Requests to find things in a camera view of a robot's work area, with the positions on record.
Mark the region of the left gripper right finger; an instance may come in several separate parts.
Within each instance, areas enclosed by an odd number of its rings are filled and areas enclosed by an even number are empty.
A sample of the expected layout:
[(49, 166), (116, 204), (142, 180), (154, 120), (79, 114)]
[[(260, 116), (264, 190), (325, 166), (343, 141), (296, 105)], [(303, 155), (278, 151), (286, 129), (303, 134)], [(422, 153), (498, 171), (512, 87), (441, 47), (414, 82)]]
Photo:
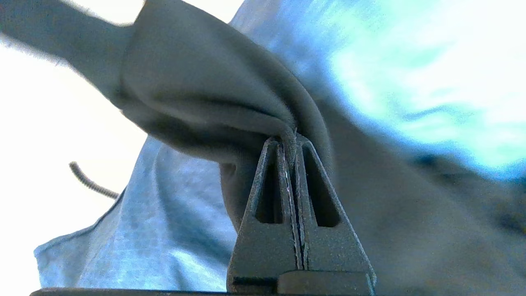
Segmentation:
[(301, 135), (297, 136), (293, 183), (304, 268), (374, 276), (314, 145)]

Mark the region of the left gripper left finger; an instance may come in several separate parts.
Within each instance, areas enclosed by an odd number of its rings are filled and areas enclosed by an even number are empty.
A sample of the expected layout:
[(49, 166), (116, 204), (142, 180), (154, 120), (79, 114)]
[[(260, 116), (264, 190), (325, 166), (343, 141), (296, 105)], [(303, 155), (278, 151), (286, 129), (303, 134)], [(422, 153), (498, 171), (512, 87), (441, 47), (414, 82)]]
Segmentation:
[(278, 279), (303, 267), (295, 190), (284, 145), (265, 141), (227, 272), (232, 294), (277, 294)]

